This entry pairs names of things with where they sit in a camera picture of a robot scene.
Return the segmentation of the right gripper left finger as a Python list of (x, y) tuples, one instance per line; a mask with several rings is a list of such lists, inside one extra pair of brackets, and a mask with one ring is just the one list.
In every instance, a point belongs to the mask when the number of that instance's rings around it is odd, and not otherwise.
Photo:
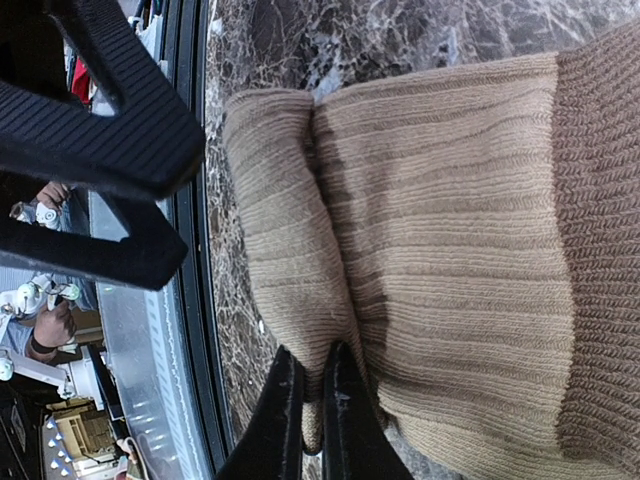
[(304, 369), (283, 346), (276, 353), (248, 428), (219, 479), (299, 479)]

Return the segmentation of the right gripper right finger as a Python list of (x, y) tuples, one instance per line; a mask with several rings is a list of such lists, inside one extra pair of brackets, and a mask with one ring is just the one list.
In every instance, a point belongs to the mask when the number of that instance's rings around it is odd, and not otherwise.
[(410, 479), (385, 437), (357, 362), (345, 342), (331, 346), (324, 373), (325, 479)]

